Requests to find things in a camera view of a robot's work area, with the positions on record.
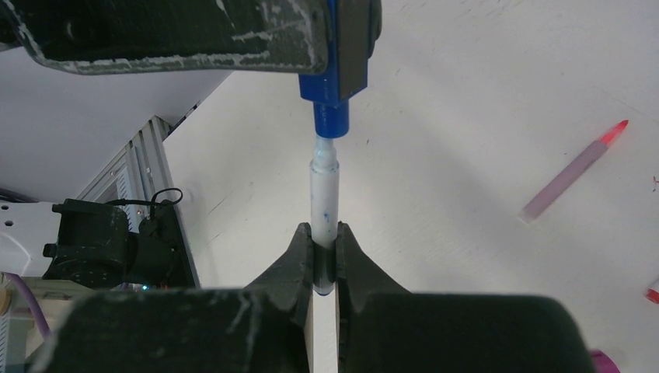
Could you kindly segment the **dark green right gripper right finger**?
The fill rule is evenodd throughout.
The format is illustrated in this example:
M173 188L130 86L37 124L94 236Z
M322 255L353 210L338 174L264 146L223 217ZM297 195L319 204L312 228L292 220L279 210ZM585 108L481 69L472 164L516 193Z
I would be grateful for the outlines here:
M336 239L341 372L593 372L570 313L535 295L414 293Z

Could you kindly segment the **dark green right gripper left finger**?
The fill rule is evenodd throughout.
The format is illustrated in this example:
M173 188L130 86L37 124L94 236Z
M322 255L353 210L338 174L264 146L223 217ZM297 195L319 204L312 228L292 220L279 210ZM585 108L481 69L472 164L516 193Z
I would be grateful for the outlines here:
M301 223L244 288L96 292L75 301L32 372L310 372L312 260Z

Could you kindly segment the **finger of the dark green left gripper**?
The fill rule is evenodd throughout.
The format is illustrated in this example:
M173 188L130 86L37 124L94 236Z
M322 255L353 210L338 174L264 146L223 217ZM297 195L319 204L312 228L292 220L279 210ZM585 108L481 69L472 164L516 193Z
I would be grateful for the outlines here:
M1 17L37 64L76 75L329 63L321 1L3 1Z
M382 2L340 0L336 5L339 99L345 100L368 85L368 60L382 33Z

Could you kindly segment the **blue pen cap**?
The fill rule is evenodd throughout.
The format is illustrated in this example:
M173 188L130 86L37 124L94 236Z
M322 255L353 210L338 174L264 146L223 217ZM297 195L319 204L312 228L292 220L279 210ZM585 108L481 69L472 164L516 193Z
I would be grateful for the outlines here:
M313 102L316 134L335 139L346 135L350 129L349 100L339 99L339 80L336 52L336 8L338 1L328 1L329 60L326 70L319 75L300 75L299 88L303 99Z

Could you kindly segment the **white pen blue end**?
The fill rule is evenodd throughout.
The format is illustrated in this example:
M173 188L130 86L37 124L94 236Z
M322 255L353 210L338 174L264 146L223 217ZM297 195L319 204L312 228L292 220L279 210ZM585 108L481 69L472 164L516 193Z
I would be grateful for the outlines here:
M326 296L333 291L335 278L340 185L340 164L332 139L316 138L309 170L314 290Z

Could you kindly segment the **magenta pen cap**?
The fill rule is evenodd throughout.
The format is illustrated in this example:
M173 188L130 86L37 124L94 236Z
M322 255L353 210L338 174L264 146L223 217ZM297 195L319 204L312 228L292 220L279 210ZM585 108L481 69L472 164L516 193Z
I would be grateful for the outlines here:
M592 350L591 360L597 373L620 373L617 364L602 350Z

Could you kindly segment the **pink highlighter pen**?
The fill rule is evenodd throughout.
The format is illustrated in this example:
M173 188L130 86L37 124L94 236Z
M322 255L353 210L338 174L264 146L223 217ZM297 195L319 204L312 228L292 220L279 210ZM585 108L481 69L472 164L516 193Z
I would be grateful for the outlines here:
M530 223L543 214L610 149L628 124L628 120L622 120L590 143L522 208L522 221Z

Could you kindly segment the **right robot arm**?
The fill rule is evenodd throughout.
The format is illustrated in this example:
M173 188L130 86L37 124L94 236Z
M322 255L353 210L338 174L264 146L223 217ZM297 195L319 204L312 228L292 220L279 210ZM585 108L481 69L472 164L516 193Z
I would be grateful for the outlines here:
M593 372L569 312L533 295L408 291L340 223L326 257L300 224L244 288L200 289L170 200L128 228L127 200L1 204L1 270L91 290L30 372L309 372L312 287L336 287L340 372Z

